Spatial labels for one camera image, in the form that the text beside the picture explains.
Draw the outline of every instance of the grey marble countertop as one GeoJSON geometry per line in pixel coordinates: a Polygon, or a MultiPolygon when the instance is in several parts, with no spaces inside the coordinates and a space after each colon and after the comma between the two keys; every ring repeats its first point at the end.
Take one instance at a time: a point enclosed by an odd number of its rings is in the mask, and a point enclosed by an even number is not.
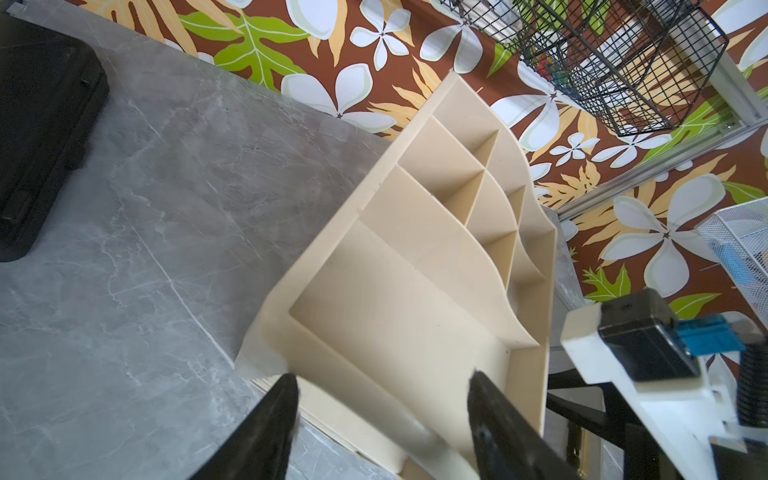
{"type": "MultiPolygon", "coordinates": [[[[232,361],[388,142],[93,15],[111,94],[32,251],[0,264],[0,478],[183,479],[260,393],[232,361]]],[[[391,478],[304,425],[290,478],[391,478]]]]}

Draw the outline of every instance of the yellow leaf print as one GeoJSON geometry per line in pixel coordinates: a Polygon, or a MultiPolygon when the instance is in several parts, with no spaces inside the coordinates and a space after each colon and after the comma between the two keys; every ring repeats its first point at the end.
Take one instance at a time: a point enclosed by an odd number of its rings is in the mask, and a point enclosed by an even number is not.
{"type": "MultiPolygon", "coordinates": [[[[400,95],[404,100],[408,101],[413,106],[410,107],[407,105],[399,105],[393,103],[370,102],[371,106],[368,107],[368,110],[370,111],[374,111],[380,114],[387,114],[394,118],[396,122],[395,125],[400,128],[405,128],[406,125],[411,122],[414,115],[416,115],[416,112],[419,111],[422,105],[424,105],[424,103],[427,101],[427,98],[432,95],[432,92],[435,91],[441,82],[440,77],[438,77],[435,71],[432,70],[432,67],[423,61],[420,61],[416,57],[413,57],[413,59],[419,66],[419,73],[417,74],[415,69],[412,69],[412,73],[413,80],[416,83],[416,87],[419,89],[420,93],[417,91],[408,90],[406,88],[396,87],[395,85],[392,86],[398,95],[400,95]]],[[[384,131],[383,133],[384,138],[389,141],[395,140],[397,136],[400,135],[399,131],[392,128],[384,131]]]]}
{"type": "Polygon", "coordinates": [[[582,165],[578,169],[578,178],[570,175],[560,175],[566,184],[554,182],[540,182],[539,185],[549,190],[549,194],[539,197],[539,201],[547,207],[558,209],[575,198],[579,198],[587,192],[591,192],[600,182],[600,172],[590,161],[586,168],[582,165]]]}
{"type": "Polygon", "coordinates": [[[331,47],[331,55],[333,55],[334,67],[339,64],[341,47],[344,46],[344,41],[346,40],[346,0],[338,1],[339,12],[336,14],[336,27],[334,27],[331,37],[328,39],[328,46],[331,47]]]}
{"type": "MultiPolygon", "coordinates": [[[[170,0],[85,0],[81,7],[109,20],[112,19],[112,13],[114,13],[114,17],[120,25],[134,30],[136,25],[130,9],[130,5],[133,5],[136,10],[136,17],[147,36],[157,41],[164,41],[163,33],[149,2],[152,2],[157,14],[174,36],[176,43],[186,53],[197,57],[197,48],[194,46],[192,37],[181,24],[176,8],[170,3],[170,0]]],[[[187,0],[187,3],[195,10],[208,15],[217,24],[237,33],[243,33],[212,0],[187,0]]]]}
{"type": "Polygon", "coordinates": [[[672,196],[677,191],[678,188],[682,187],[685,183],[693,180],[696,177],[701,177],[702,175],[706,175],[712,172],[712,170],[715,169],[717,166],[717,163],[723,159],[728,154],[722,154],[719,155],[712,160],[706,162],[705,164],[701,164],[698,167],[691,170],[688,175],[685,177],[679,179],[675,183],[672,184],[672,187],[670,187],[669,190],[665,191],[663,194],[659,195],[659,197],[654,200],[652,204],[648,206],[650,208],[650,211],[654,213],[654,215],[658,217],[665,218],[667,216],[667,210],[670,208],[670,202],[672,201],[672,196]]]}
{"type": "Polygon", "coordinates": [[[310,43],[310,51],[312,52],[312,55],[315,55],[315,58],[320,58],[320,55],[317,53],[317,48],[320,46],[320,42],[322,40],[317,37],[313,37],[312,35],[307,37],[306,40],[310,43]]]}
{"type": "Polygon", "coordinates": [[[740,41],[745,39],[750,33],[752,33],[752,30],[754,28],[751,28],[750,30],[747,30],[745,32],[739,33],[738,35],[735,35],[733,37],[728,38],[728,46],[725,47],[726,50],[730,50],[731,48],[735,47],[739,44],[740,41]]]}
{"type": "MultiPolygon", "coordinates": [[[[328,46],[331,49],[331,55],[333,55],[333,66],[336,67],[339,64],[339,57],[341,56],[341,49],[344,46],[346,40],[346,14],[347,4],[346,0],[337,1],[338,11],[336,12],[336,25],[333,27],[331,36],[328,38],[328,46]]],[[[310,43],[310,51],[315,58],[320,58],[318,48],[323,40],[319,38],[309,36],[307,41],[310,43]]]]}

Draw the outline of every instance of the plumeria flower print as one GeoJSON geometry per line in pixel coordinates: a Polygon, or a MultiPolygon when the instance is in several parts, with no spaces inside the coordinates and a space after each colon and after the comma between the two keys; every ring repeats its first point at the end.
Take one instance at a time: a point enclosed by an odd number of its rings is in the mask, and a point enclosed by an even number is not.
{"type": "Polygon", "coordinates": [[[527,151],[536,151],[548,144],[560,129],[560,112],[555,102],[567,104],[579,110],[581,107],[562,92],[555,90],[554,85],[521,61],[518,63],[518,76],[524,84],[540,91],[541,94],[505,97],[494,102],[491,109],[507,124],[507,127],[512,128],[543,105],[544,110],[520,136],[521,147],[527,151]]]}
{"type": "Polygon", "coordinates": [[[556,164],[554,164],[556,167],[560,167],[562,164],[569,161],[571,157],[575,158],[576,160],[584,160],[587,155],[581,151],[581,149],[594,147],[598,141],[600,141],[599,138],[590,138],[589,140],[585,140],[584,134],[581,132],[576,132],[575,134],[568,136],[568,143],[571,145],[570,147],[558,145],[557,147],[550,150],[549,153],[552,155],[565,154],[560,157],[556,164]]]}
{"type": "MultiPolygon", "coordinates": [[[[628,130],[637,132],[635,127],[629,127],[628,130]]],[[[624,165],[630,163],[637,158],[637,149],[650,150],[651,148],[660,147],[672,140],[672,135],[662,134],[655,137],[651,137],[652,134],[632,134],[625,137],[617,137],[625,145],[619,145],[617,147],[609,147],[605,150],[597,152],[593,157],[593,162],[604,162],[607,159],[614,157],[621,153],[616,160],[611,163],[611,168],[621,168],[624,165]]]]}
{"type": "Polygon", "coordinates": [[[461,33],[462,39],[458,43],[458,51],[453,59],[453,69],[457,73],[468,74],[475,69],[482,57],[480,39],[456,12],[443,5],[440,0],[430,0],[430,3],[435,10],[458,24],[438,28],[427,35],[419,51],[419,57],[426,61],[438,61],[448,51],[456,35],[461,33]]]}
{"type": "Polygon", "coordinates": [[[605,247],[603,260],[622,260],[649,250],[659,243],[661,248],[645,267],[644,279],[649,288],[658,290],[663,297],[674,295],[688,283],[690,273],[683,255],[675,243],[689,252],[717,262],[695,230],[678,229],[687,221],[714,208],[725,197],[725,188],[712,174],[696,177],[678,188],[670,200],[667,225],[663,225],[641,201],[632,197],[614,198],[614,213],[625,226],[652,233],[622,233],[605,247]]]}
{"type": "Polygon", "coordinates": [[[283,95],[309,105],[312,108],[341,118],[356,127],[378,134],[395,124],[395,119],[389,115],[374,113],[372,111],[352,111],[345,113],[351,107],[357,105],[371,93],[373,78],[367,64],[356,63],[344,68],[336,77],[336,102],[335,106],[331,96],[328,95],[317,78],[307,74],[290,74],[283,77],[280,91],[283,95]]]}
{"type": "MultiPolygon", "coordinates": [[[[765,0],[728,0],[717,9],[712,19],[728,35],[746,27],[763,15],[768,15],[768,2],[765,0]]],[[[746,47],[739,60],[739,70],[747,70],[766,55],[768,55],[768,27],[764,28],[746,47]]]]}
{"type": "MultiPolygon", "coordinates": [[[[692,161],[692,160],[686,160],[686,161],[684,161],[682,164],[680,164],[680,165],[677,165],[677,166],[676,166],[674,169],[675,169],[675,170],[677,170],[677,171],[679,171],[679,172],[683,172],[683,171],[686,171],[686,170],[690,169],[690,168],[691,168],[693,165],[694,165],[694,161],[692,161]]],[[[662,174],[658,174],[658,175],[657,175],[657,176],[654,178],[654,180],[655,180],[656,182],[663,182],[663,181],[665,181],[665,180],[666,180],[667,178],[669,178],[669,177],[670,177],[670,173],[669,173],[669,171],[665,171],[665,172],[664,172],[664,173],[662,173],[662,174]]]]}
{"type": "Polygon", "coordinates": [[[566,242],[571,241],[571,238],[576,237],[576,233],[578,233],[578,225],[573,220],[561,221],[560,228],[563,229],[566,242]]]}
{"type": "Polygon", "coordinates": [[[408,47],[394,35],[387,35],[394,31],[405,30],[411,21],[411,12],[404,8],[398,8],[389,16],[389,21],[384,23],[384,6],[381,0],[362,0],[360,3],[362,16],[373,25],[376,31],[367,28],[355,27],[349,36],[349,41],[358,47],[367,47],[378,40],[376,50],[373,52],[373,67],[376,71],[386,65],[388,58],[387,48],[393,55],[403,56],[408,54],[408,47]]]}
{"type": "MultiPolygon", "coordinates": [[[[251,0],[236,2],[235,6],[245,8],[251,0]]],[[[295,26],[320,40],[331,38],[339,14],[339,0],[286,0],[286,6],[295,26]]]]}
{"type": "MultiPolygon", "coordinates": [[[[536,181],[542,179],[546,174],[549,173],[550,169],[552,169],[552,164],[536,164],[531,165],[529,168],[531,169],[531,177],[533,177],[533,181],[536,181]]],[[[540,197],[541,195],[548,195],[549,190],[543,187],[534,187],[533,193],[536,195],[536,197],[540,197]]]]}

